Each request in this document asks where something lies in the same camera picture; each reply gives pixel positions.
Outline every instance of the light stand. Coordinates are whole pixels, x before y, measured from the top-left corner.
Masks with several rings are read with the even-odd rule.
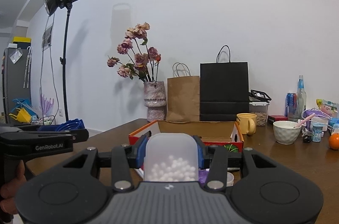
[[[62,65],[62,92],[64,97],[64,108],[65,108],[65,118],[68,121],[68,108],[67,108],[67,95],[66,95],[66,42],[67,42],[67,31],[68,31],[68,22],[69,16],[71,15],[72,3],[66,4],[67,8],[67,19],[65,27],[65,37],[64,37],[64,48],[62,57],[60,57],[60,63]]]

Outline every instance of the metal screw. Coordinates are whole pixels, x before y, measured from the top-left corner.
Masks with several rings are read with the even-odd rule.
[[[120,190],[128,189],[131,187],[131,183],[126,180],[120,180],[114,183],[114,187]]]
[[[207,186],[210,189],[221,189],[224,186],[224,183],[219,180],[212,180],[207,183]]]

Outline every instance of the orange fruit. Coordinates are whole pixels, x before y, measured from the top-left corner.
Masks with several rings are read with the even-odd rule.
[[[334,150],[339,150],[339,134],[334,133],[328,140],[329,147]]]

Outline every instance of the marble vase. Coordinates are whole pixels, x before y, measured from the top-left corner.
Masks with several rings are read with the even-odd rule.
[[[147,107],[147,121],[165,119],[166,92],[164,82],[144,82],[144,101]]]

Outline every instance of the pink spoon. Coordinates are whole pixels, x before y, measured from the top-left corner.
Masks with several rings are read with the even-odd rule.
[[[302,124],[304,124],[305,122],[307,122],[310,119],[312,119],[315,115],[316,115],[316,113],[311,114],[310,116],[308,116],[307,118],[305,118],[304,120],[299,122],[297,125],[295,125],[293,128],[301,127]]]

